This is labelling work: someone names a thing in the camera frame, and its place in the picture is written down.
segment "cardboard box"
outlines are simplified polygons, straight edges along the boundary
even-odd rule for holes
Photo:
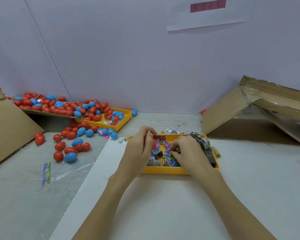
[[[266,119],[234,118],[250,107]],[[244,76],[237,88],[202,114],[202,132],[214,138],[300,145],[296,121],[300,121],[299,90]]]
[[[0,162],[40,132],[44,130],[9,101],[0,88]]]

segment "yellow plastic tray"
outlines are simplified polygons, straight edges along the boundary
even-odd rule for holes
[[[186,136],[186,134],[158,134],[158,136],[165,136],[166,140],[170,143],[176,140],[179,136]],[[160,150],[164,152],[165,146],[160,145]],[[219,170],[219,164],[216,159],[216,156],[213,154],[214,159],[216,160],[216,167],[214,169]],[[160,157],[158,161],[164,162],[164,159]],[[146,166],[142,173],[152,173],[152,174],[183,174],[189,175],[181,167],[164,167],[164,166]]]
[[[104,118],[104,115],[105,115],[104,113],[101,114],[101,120],[99,120],[99,121],[88,121],[88,120],[83,120],[83,119],[75,119],[75,120],[78,123],[85,121],[90,126],[98,126],[98,127],[106,128],[106,129],[112,128],[115,132],[118,132],[121,129],[121,127],[123,127],[124,124],[127,123],[129,119],[131,119],[132,111],[127,110],[127,109],[120,109],[120,108],[111,108],[111,109],[113,111],[119,111],[124,114],[124,118],[121,121],[119,121],[116,125],[105,124],[106,119]]]

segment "finger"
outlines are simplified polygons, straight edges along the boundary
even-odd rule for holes
[[[174,157],[177,161],[181,158],[181,155],[177,152],[170,152],[170,155]]]
[[[174,151],[176,150],[176,148],[179,146],[180,143],[180,139],[183,139],[183,137],[185,136],[179,136],[178,139],[175,139],[174,141],[172,141],[172,145],[170,146],[170,151]]]
[[[145,142],[144,142],[144,148],[142,154],[143,155],[148,154],[150,156],[151,148],[152,148],[152,136],[151,136],[151,132],[148,131],[145,136]]]
[[[154,128],[143,125],[140,127],[138,133],[136,133],[136,136],[144,137],[148,131],[150,131],[153,135],[157,134]]]

